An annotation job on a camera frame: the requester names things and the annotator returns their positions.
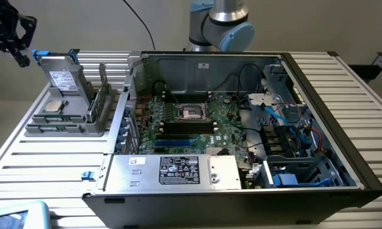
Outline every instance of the sticker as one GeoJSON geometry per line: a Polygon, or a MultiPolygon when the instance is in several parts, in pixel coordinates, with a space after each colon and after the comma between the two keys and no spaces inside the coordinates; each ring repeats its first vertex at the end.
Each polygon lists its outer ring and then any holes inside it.
{"type": "Polygon", "coordinates": [[[162,185],[199,184],[199,164],[196,156],[160,157],[159,183],[162,185]]]}
{"type": "Polygon", "coordinates": [[[77,91],[71,72],[49,72],[49,74],[60,91],[77,91]]]}
{"type": "Polygon", "coordinates": [[[144,165],[145,164],[145,157],[131,157],[128,159],[128,165],[144,165]]]}
{"type": "Polygon", "coordinates": [[[210,68],[210,64],[208,63],[199,63],[198,64],[198,68],[208,69],[210,68]]]}

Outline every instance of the circuit board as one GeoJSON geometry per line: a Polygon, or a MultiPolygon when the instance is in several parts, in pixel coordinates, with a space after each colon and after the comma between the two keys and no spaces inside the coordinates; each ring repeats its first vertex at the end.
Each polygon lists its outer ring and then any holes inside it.
{"type": "MultiPolygon", "coordinates": [[[[155,146],[156,135],[159,132],[159,125],[162,120],[171,122],[182,122],[178,119],[179,107],[192,104],[167,104],[158,97],[147,98],[141,103],[139,103],[136,110],[137,125],[140,129],[140,147],[139,154],[204,154],[207,148],[226,148],[230,155],[235,155],[238,159],[243,159],[247,156],[247,150],[240,148],[232,140],[232,135],[235,139],[243,135],[243,130],[235,128],[227,119],[227,112],[236,114],[235,101],[226,104],[223,100],[230,98],[226,94],[214,94],[208,99],[210,102],[206,105],[207,117],[202,122],[216,122],[218,130],[214,134],[194,134],[190,136],[191,145],[190,146],[170,146],[164,147],[163,153],[155,153],[155,148],[162,148],[155,146]]],[[[232,119],[232,124],[235,126],[242,126],[240,121],[232,119]]],[[[239,142],[240,146],[246,147],[246,142],[239,142]]]]}

